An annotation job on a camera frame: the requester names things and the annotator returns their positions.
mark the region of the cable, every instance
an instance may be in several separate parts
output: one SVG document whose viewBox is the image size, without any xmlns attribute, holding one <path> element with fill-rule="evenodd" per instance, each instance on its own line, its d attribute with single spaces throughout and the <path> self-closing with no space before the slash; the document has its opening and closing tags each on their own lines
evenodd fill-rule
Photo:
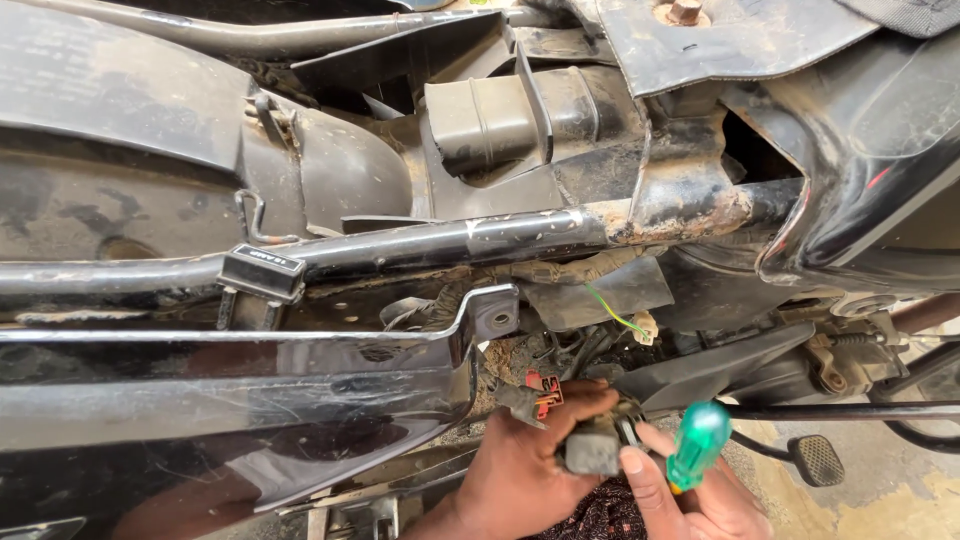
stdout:
<svg viewBox="0 0 960 540">
<path fill-rule="evenodd" d="M 640 332 L 640 335 L 643 336 L 643 339 L 650 339 L 650 336 L 647 335 L 647 332 L 646 332 L 644 329 L 642 329 L 641 327 L 635 325 L 634 323 L 631 323 L 631 322 L 629 322 L 629 321 L 623 320 L 619 315 L 617 315 L 616 313 L 614 313 L 613 310 L 610 309 L 610 306 L 608 306 L 607 303 L 604 301 L 604 299 L 600 296 L 600 293 L 598 293 L 596 290 L 594 290 L 593 287 L 591 287 L 589 283 L 584 283 L 584 287 L 586 287 L 587 290 L 590 291 L 590 294 L 592 294 L 592 295 L 594 296 L 594 298 L 596 298 L 597 300 L 600 301 L 600 304 L 602 304 L 602 305 L 603 305 L 603 308 L 607 311 L 607 313 L 609 313 L 610 316 L 613 317 L 613 320 L 614 320 L 614 321 L 616 321 L 616 322 L 618 322 L 618 323 L 626 326 L 627 328 L 631 328 L 631 329 L 634 329 L 634 330 Z"/>
</svg>

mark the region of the metal hook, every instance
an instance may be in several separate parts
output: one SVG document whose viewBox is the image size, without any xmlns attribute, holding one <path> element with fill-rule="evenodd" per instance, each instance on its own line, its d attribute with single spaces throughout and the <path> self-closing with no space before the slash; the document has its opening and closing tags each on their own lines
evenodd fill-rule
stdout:
<svg viewBox="0 0 960 540">
<path fill-rule="evenodd" d="M 252 227 L 248 227 L 247 225 L 247 206 L 243 202 L 244 199 L 251 199 L 254 203 Z M 274 246 L 277 244 L 290 244 L 303 241 L 303 238 L 300 238 L 296 234 L 270 236 L 261 233 L 260 226 L 263 225 L 263 214 L 266 212 L 267 203 L 249 189 L 238 189 L 237 192 L 233 194 L 233 202 L 237 206 L 237 219 L 240 221 L 240 231 L 243 233 L 244 242 L 249 243 L 252 238 L 261 244 Z"/>
</svg>

